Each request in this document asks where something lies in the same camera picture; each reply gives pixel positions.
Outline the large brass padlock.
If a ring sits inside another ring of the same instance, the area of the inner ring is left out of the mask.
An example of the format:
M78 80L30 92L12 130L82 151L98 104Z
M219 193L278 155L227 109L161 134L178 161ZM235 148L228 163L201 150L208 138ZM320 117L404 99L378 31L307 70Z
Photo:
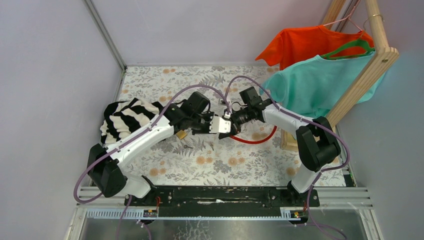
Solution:
M189 131L188 130L179 130L175 133L178 139L183 140L185 137L188 136Z

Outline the red cable lock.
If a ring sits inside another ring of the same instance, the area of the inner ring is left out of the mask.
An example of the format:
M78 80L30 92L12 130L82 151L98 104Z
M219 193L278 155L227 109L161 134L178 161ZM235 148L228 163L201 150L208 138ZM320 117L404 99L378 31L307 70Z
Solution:
M270 140L276 133L277 129L278 128L276 126L273 126L272 128L261 126L253 131L249 139L245 139L235 135L230 136L230 138L240 143L248 145L258 145Z

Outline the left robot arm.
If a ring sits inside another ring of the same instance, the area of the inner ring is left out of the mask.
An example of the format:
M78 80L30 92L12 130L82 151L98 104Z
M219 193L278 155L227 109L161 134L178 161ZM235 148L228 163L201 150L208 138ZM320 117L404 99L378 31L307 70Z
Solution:
M138 154L182 130L191 129L197 134L230 133L231 111L226 109L223 116L218 116L207 110L209 105L210 100L196 91L181 105L170 103L161 108L159 115L128 137L109 147L92 146L88 155L88 176L106 198L124 193L135 196L144 206L152 204L155 200L152 185L145 177L126 172L126 167Z

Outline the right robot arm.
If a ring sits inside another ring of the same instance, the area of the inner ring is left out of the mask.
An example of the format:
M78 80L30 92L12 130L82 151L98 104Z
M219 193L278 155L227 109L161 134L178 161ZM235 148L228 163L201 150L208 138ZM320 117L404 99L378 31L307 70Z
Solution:
M243 124L260 121L293 135L297 142L301 166L289 182L287 201L293 206L301 205L306 192L313 185L323 168L333 162L341 153L341 147L325 117L315 119L289 111L272 99L262 99L254 87L240 92L244 105L231 114L231 132L235 136L241 132Z

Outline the floral patterned mat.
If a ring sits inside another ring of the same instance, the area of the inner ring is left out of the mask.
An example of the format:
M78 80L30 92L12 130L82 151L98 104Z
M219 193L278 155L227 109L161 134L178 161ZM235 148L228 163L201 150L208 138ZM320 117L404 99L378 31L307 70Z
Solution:
M130 66L127 68L119 101L134 98L166 105L188 98L193 85L211 101L218 115L217 91L228 93L234 109L242 100L240 91L266 81L277 67L266 66ZM270 127L260 121L242 126L240 138L249 139L255 129ZM301 161L294 151L281 148L281 131L267 142L246 144L214 134L172 136L138 154L126 172L148 177L155 185L285 186L299 171Z

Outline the black white striped cloth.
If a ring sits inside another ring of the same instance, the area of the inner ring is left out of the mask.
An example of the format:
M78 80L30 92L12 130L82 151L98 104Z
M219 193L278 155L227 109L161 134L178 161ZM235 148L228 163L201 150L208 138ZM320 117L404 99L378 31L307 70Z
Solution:
M158 101L150 103L138 98L110 103L103 112L101 144L107 146L128 137L159 115L162 108Z

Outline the teal t-shirt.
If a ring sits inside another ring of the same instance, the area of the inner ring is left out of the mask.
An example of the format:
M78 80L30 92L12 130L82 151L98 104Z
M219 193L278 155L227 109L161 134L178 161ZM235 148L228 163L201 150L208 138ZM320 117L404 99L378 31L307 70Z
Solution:
M274 73L262 87L292 112L313 119L324 117L373 56L328 60L316 55Z

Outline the orange t-shirt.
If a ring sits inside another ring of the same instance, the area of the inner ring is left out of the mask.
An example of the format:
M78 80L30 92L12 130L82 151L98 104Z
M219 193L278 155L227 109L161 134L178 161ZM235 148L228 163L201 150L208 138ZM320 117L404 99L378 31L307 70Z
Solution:
M255 59L265 61L270 67L279 65L279 69L283 70L316 55L333 52L342 45L358 39L374 47L373 38L363 31L342 33L329 30L323 25L285 28Z

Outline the green clothes hanger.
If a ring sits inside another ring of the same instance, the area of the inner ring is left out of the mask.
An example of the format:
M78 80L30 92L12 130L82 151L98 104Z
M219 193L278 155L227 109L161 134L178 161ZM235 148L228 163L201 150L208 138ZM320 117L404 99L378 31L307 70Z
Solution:
M352 48L361 48L364 50L364 52L359 54L350 54L350 55L340 55L337 56L339 53L344 52L348 49ZM358 58L358 57L364 57L368 56L369 54L373 53L375 51L374 47L371 47L370 44L366 40L357 39L350 41L346 44L343 44L336 50L323 54L320 57L326 60L341 60L341 59L351 59L351 58Z

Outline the pink clothes hanger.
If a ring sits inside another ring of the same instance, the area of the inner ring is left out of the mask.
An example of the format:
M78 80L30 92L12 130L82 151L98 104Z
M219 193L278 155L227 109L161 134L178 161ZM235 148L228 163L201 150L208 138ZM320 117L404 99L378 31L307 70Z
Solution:
M352 20L360 3L361 0L332 0L321 25L328 30L342 32L348 24L351 24L359 31L362 31L363 29Z

